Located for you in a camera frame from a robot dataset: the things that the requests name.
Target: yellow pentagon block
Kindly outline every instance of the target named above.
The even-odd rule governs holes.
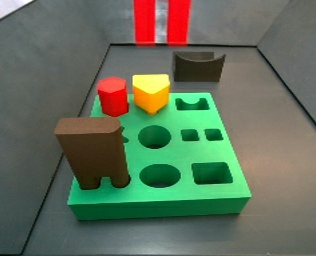
[[[135,103],[148,114],[155,115],[169,102],[169,75],[135,75]]]

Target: red cylinder block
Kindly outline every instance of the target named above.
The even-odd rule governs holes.
[[[117,117],[129,112],[125,79],[120,77],[109,77],[100,80],[99,95],[104,114]]]

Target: arch-shaped hole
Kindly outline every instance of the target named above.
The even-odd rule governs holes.
[[[180,179],[180,170],[169,164],[153,164],[141,172],[143,183],[155,188],[171,187]]]
[[[169,144],[172,140],[172,134],[169,130],[163,126],[152,125],[141,130],[139,139],[147,148],[160,149]]]
[[[187,103],[181,98],[176,99],[177,110],[209,110],[209,104],[205,98],[200,98],[197,103]]]

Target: toy block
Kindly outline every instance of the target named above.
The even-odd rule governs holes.
[[[117,118],[62,118],[56,135],[81,189],[97,189],[103,177],[112,178],[116,188],[129,185],[123,127]]]
[[[215,52],[175,52],[175,81],[219,82],[225,58],[215,58]]]
[[[77,218],[240,213],[252,194],[212,95],[171,93],[155,116],[135,107],[132,94],[129,103],[120,119],[132,182],[117,189],[105,178],[85,191],[74,179],[68,204]],[[92,116],[105,116],[99,97]]]
[[[156,115],[169,102],[169,75],[133,76],[135,103],[148,114]]]
[[[104,114],[117,117],[129,112],[127,80],[109,77],[99,83],[99,95]]]

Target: wooden block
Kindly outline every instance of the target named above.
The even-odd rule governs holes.
[[[215,52],[175,52],[175,81],[220,82],[225,59]]]
[[[157,114],[169,102],[171,79],[169,75],[133,76],[135,103],[148,114]]]
[[[117,117],[129,112],[127,80],[109,77],[99,83],[100,101],[104,114]]]
[[[131,178],[117,118],[64,118],[56,135],[81,189],[97,189],[103,177],[111,177],[117,188],[128,186]]]

